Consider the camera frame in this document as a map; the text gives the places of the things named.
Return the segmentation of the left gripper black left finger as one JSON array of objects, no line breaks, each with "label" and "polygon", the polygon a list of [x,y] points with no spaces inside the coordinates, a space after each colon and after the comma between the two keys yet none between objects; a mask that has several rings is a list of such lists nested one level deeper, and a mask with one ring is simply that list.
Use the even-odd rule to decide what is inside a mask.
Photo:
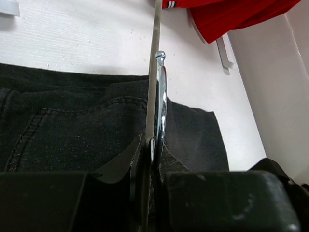
[{"label": "left gripper black left finger", "polygon": [[137,135],[123,152],[87,176],[71,231],[138,231],[135,193],[143,145],[143,135]]}]

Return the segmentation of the black denim trousers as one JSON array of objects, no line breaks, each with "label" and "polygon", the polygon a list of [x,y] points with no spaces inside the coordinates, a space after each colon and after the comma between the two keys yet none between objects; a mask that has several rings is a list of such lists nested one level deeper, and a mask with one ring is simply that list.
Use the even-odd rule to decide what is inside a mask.
[{"label": "black denim trousers", "polygon": [[[56,72],[1,64],[0,169],[94,171],[146,127],[148,76]],[[167,101],[161,167],[227,171],[214,112]]]}]

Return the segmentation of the grey metal trouser hanger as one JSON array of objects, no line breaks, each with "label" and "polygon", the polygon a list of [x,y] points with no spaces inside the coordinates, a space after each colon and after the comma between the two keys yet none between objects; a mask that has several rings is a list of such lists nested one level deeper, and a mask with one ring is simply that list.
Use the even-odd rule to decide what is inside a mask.
[{"label": "grey metal trouser hanger", "polygon": [[163,153],[167,118],[167,73],[164,65],[166,54],[164,51],[159,50],[162,3],[161,0],[155,2],[155,17],[149,63],[140,232],[148,231],[150,183],[153,184],[155,193],[157,229],[160,226],[159,219],[161,219],[162,212],[159,203],[161,194],[159,166]]}]

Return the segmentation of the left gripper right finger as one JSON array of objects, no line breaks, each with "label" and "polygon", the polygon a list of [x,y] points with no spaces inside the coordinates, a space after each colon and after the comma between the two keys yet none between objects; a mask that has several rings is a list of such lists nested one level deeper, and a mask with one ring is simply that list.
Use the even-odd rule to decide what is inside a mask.
[{"label": "left gripper right finger", "polygon": [[189,176],[189,169],[164,147],[154,170],[156,232],[184,232],[190,228]]}]

